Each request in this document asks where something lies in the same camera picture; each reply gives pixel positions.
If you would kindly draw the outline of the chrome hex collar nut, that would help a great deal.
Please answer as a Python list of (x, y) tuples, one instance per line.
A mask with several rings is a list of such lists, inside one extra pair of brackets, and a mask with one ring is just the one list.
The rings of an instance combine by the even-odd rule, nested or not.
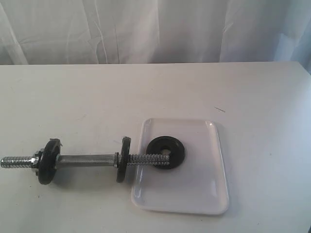
[(36, 151), (31, 157), (31, 170), (38, 176), (39, 151)]

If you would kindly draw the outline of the black weight plate nut end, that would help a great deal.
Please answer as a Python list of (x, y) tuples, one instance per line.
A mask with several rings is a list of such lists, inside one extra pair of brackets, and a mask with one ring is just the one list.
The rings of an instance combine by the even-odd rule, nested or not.
[(38, 181), (40, 184), (47, 185), (53, 180), (56, 174), (56, 158), (60, 154), (60, 150), (60, 139), (50, 139), (46, 144), (38, 165)]

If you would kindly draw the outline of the white rectangular plastic tray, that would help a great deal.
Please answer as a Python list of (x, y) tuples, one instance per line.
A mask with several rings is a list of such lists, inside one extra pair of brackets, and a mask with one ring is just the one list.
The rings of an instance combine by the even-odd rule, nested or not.
[(218, 131), (205, 119), (150, 118), (144, 121), (138, 151), (160, 136), (178, 139), (184, 161), (173, 169), (137, 166), (132, 203), (140, 209), (183, 214), (221, 215), (229, 207)]

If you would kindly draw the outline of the white backdrop curtain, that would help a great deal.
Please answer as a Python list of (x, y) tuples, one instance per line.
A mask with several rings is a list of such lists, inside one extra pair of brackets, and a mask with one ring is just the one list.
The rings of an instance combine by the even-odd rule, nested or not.
[(3, 0), (0, 63), (297, 61), (311, 69), (308, 0)]

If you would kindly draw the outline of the black weight plate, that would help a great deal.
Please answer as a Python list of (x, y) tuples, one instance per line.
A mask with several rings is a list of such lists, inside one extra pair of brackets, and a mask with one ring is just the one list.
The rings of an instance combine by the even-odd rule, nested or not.
[(180, 140), (171, 136), (154, 138), (147, 146), (147, 154), (168, 155), (167, 165), (155, 165), (158, 169), (174, 169), (180, 166), (186, 157), (185, 147)]

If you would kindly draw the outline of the chrome threaded dumbbell bar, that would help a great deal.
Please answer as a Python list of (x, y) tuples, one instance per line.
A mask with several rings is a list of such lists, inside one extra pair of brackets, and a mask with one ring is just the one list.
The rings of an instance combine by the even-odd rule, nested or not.
[[(101, 155), (61, 155), (56, 158), (55, 168), (65, 167), (90, 167), (90, 166), (111, 166), (117, 167), (117, 155), (101, 154)], [(130, 154), (127, 166), (155, 166), (167, 165), (169, 161), (168, 155), (160, 154)], [(31, 156), (8, 156), (3, 157), (0, 161), (2, 168), (31, 168)]]

